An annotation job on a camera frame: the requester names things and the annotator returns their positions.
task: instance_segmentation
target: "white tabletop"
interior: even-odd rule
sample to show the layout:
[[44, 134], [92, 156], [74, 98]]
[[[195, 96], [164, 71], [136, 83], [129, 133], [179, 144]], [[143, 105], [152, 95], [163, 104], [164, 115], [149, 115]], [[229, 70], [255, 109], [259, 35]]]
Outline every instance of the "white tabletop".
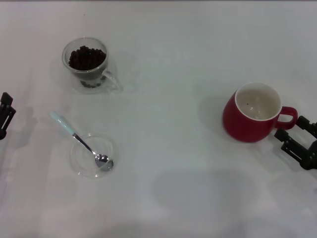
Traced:
[[[317, 121], [315, 2], [1, 2], [0, 91], [17, 110], [0, 141], [1, 238], [315, 238], [317, 171], [271, 135], [221, 125], [236, 88], [266, 82]], [[121, 94], [72, 90], [71, 40], [106, 43]], [[69, 165], [72, 139], [106, 132], [119, 160], [99, 180]], [[294, 128], [309, 146], [314, 138]]]

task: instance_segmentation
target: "spoon handle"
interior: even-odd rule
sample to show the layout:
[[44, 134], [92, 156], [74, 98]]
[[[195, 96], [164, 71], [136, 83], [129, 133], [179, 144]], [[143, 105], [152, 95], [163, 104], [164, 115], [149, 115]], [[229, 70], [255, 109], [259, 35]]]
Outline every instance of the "spoon handle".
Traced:
[[50, 117], [72, 136], [76, 134], [74, 128], [56, 112], [50, 112]]

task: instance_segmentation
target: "small glass saucer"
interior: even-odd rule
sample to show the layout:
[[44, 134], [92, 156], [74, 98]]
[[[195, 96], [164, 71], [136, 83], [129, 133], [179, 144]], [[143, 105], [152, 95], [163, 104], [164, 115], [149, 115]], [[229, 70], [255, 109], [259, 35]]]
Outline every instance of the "small glass saucer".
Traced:
[[74, 141], [70, 152], [70, 165], [78, 175], [97, 179], [112, 169], [110, 163], [116, 163], [117, 150], [114, 141], [106, 134], [88, 134], [80, 136], [98, 154], [107, 155], [110, 161], [98, 167], [94, 155], [78, 141]]

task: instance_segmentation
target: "glass cup handle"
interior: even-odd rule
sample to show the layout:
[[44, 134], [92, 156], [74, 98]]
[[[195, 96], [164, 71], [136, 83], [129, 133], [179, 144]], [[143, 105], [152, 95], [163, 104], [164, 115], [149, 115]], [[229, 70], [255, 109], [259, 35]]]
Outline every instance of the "glass cup handle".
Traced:
[[118, 78], [114, 76], [113, 73], [111, 73], [109, 70], [105, 69], [103, 71], [103, 76], [105, 76], [111, 81], [111, 89], [113, 91], [121, 92], [123, 90], [123, 87], [119, 82]]

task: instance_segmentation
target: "spoon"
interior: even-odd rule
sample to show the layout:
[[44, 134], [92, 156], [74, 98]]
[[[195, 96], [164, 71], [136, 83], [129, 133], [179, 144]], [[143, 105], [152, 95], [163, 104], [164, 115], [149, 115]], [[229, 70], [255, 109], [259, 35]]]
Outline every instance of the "spoon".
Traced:
[[95, 161], [97, 166], [100, 168], [104, 166], [106, 163], [109, 163], [106, 168], [102, 168], [104, 171], [111, 170], [113, 167], [113, 160], [111, 160], [107, 155], [103, 154], [97, 154], [95, 151], [93, 151], [90, 146], [83, 141], [82, 138], [80, 138], [76, 131], [73, 129], [73, 127], [66, 121], [64, 120], [59, 114], [56, 112], [50, 112], [50, 117], [57, 122], [58, 125], [60, 125], [64, 130], [66, 130], [69, 134], [71, 134], [77, 141], [79, 141], [82, 145], [84, 145], [95, 157]]

